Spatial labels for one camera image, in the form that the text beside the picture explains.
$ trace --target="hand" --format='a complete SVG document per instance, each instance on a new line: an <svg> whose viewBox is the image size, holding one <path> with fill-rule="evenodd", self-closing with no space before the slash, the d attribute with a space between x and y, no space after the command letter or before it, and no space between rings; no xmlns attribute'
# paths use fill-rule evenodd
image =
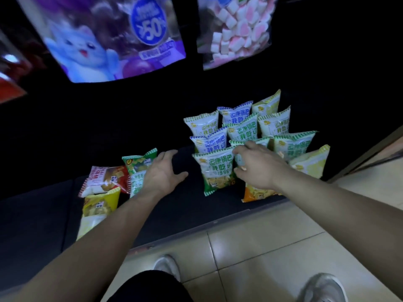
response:
<svg viewBox="0 0 403 302"><path fill-rule="evenodd" d="M279 183L295 171L278 154L254 141L247 141L232 152L241 155L246 169L235 167L234 172L238 178L256 188L278 190Z"/></svg>
<svg viewBox="0 0 403 302"><path fill-rule="evenodd" d="M172 169L172 157L177 152L176 149L163 151L154 159L145 173L143 187L140 190L142 194L151 193L161 199L172 193L175 187L185 180L188 172L175 175Z"/></svg>

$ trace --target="left hand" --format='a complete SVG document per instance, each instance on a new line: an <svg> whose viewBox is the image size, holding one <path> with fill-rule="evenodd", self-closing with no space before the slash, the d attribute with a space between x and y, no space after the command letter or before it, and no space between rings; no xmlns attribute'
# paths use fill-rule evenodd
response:
<svg viewBox="0 0 403 302"><path fill-rule="evenodd" d="M154 159L145 173L143 187L140 191L142 194L150 193L161 199L172 193L175 187L185 180L189 175L188 172L175 175L172 169L172 157L177 152L176 149L163 151Z"/></svg>

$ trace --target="shoe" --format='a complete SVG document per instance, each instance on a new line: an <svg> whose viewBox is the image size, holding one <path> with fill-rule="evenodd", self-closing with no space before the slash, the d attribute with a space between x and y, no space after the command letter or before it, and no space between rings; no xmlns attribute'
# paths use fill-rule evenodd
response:
<svg viewBox="0 0 403 302"><path fill-rule="evenodd" d="M178 282L181 281L181 274L179 273L179 267L176 264L174 258L168 254L163 255L162 257L157 259L157 261L154 263L153 270L164 271L170 275L173 275Z"/></svg>
<svg viewBox="0 0 403 302"><path fill-rule="evenodd" d="M318 273L305 284L297 302L348 302L348 299L339 279L328 273Z"/></svg>

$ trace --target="discount label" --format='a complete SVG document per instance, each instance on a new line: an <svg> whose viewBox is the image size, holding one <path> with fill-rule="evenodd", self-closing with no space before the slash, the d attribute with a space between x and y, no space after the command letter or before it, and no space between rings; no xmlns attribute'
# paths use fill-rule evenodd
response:
<svg viewBox="0 0 403 302"><path fill-rule="evenodd" d="M156 0L137 0L131 24L137 38L146 45L157 45L166 34L166 16Z"/></svg>

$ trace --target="cartoon cat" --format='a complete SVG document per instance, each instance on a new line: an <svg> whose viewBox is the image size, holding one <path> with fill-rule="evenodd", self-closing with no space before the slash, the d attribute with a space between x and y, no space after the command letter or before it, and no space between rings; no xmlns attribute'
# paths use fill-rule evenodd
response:
<svg viewBox="0 0 403 302"><path fill-rule="evenodd" d="M44 42L54 58L67 68L72 82L114 81L119 69L119 56L115 50L105 50L91 29L82 25L78 29L50 22L56 39Z"/></svg>

